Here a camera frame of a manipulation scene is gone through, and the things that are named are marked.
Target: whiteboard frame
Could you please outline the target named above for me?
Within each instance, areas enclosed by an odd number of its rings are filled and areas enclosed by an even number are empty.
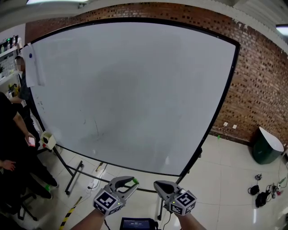
[[[235,70],[235,67],[236,67],[236,63],[237,63],[237,59],[238,59],[238,55],[239,55],[239,51],[240,51],[240,43],[235,41],[235,40],[233,40],[233,39],[231,39],[231,38],[229,38],[229,37],[226,37],[226,36],[224,36],[222,34],[216,33],[214,31],[210,31],[210,30],[205,29],[205,28],[201,28],[201,27],[197,27],[197,26],[194,26],[194,25],[190,25],[190,24],[187,24],[187,23],[184,23],[184,22],[177,22],[177,21],[166,20],[166,19],[157,19],[157,18],[107,18],[107,19],[99,19],[99,20],[93,20],[93,21],[88,21],[88,22],[81,22],[81,23],[74,24],[74,25],[71,25],[71,26],[63,27],[61,29],[55,30],[53,32],[50,32],[50,33],[48,33],[46,35],[43,35],[43,36],[33,40],[31,42],[31,44],[36,43],[36,42],[38,42],[38,41],[40,41],[40,40],[42,40],[44,38],[50,37],[52,35],[55,35],[55,34],[58,34],[58,33],[64,32],[64,31],[72,30],[72,29],[75,29],[75,28],[91,26],[91,25],[98,25],[98,24],[105,24],[105,23],[116,23],[116,22],[117,23],[119,23],[119,22],[142,22],[142,23],[155,23],[155,24],[162,24],[162,25],[168,25],[168,26],[181,27],[181,28],[184,28],[184,29],[189,29],[189,30],[201,32],[201,33],[216,37],[216,38],[221,39],[221,40],[223,40],[225,42],[228,42],[230,44],[235,45],[235,52],[234,52],[234,57],[233,57],[231,69],[230,69],[230,72],[229,72],[229,76],[227,78],[227,82],[226,82],[224,91],[222,93],[222,96],[220,98],[219,104],[217,106],[217,109],[216,109],[216,111],[214,113],[214,116],[213,116],[213,118],[212,118],[212,120],[211,120],[211,122],[210,122],[210,124],[209,124],[209,126],[207,128],[207,131],[205,132],[203,138],[201,139],[196,151],[193,153],[191,159],[189,160],[189,162],[187,163],[185,168],[182,170],[180,175],[165,174],[165,173],[158,173],[158,172],[149,172],[149,171],[139,170],[139,169],[135,169],[135,168],[124,167],[124,166],[121,166],[121,165],[111,164],[109,162],[104,162],[104,161],[101,161],[101,160],[98,160],[98,159],[83,155],[81,153],[75,152],[73,150],[70,150],[68,148],[65,148],[64,146],[61,146],[61,145],[57,144],[59,147],[67,149],[67,150],[69,150],[71,152],[74,152],[76,154],[79,154],[79,155],[82,155],[84,157],[87,157],[87,158],[90,158],[90,159],[93,159],[93,160],[97,160],[97,161],[100,161],[100,162],[103,162],[103,163],[106,163],[106,164],[118,166],[118,167],[121,167],[121,168],[127,168],[127,169],[131,169],[131,170],[135,170],[135,171],[140,171],[140,172],[144,172],[144,173],[146,172],[146,173],[153,173],[153,174],[158,174],[158,175],[179,177],[177,182],[176,182],[178,184],[185,177],[185,175],[189,172],[189,170],[192,168],[192,166],[195,164],[195,162],[199,158],[199,156],[200,156],[200,154],[202,152],[201,147],[202,147],[204,141],[206,140],[206,138],[207,138],[207,136],[208,136],[208,134],[209,134],[214,122],[215,122],[215,120],[217,119],[217,116],[218,116],[218,114],[220,112],[220,109],[221,109],[221,107],[223,105],[223,102],[224,102],[224,100],[226,98],[226,95],[227,95],[227,92],[229,90],[229,87],[230,87],[230,84],[231,84],[231,80],[233,78],[234,70]],[[43,131],[45,131],[44,125],[43,125],[41,120],[39,121],[39,124],[40,124],[41,128],[43,129]]]

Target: green trash can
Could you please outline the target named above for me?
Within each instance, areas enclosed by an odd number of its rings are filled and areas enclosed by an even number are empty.
[[[284,152],[279,139],[259,127],[260,135],[253,147],[252,156],[259,164],[269,164]]]

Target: whiteboard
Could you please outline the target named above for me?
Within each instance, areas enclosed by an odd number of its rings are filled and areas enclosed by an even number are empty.
[[[32,95],[60,146],[169,175],[206,138],[237,56],[215,35],[144,22],[76,26],[32,48],[45,83]]]

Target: smartphone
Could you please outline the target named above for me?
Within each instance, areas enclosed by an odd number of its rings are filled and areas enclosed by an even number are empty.
[[[35,147],[35,138],[29,137],[29,146]]]

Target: red brick wall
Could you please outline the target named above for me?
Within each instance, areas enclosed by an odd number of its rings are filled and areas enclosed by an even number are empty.
[[[26,24],[28,43],[48,32],[79,22],[117,17],[164,18],[221,33],[241,44],[232,84],[214,126],[221,133],[250,141],[258,126],[288,143],[288,59],[261,33],[225,15],[170,3],[122,4],[90,11],[72,18],[55,18]]]

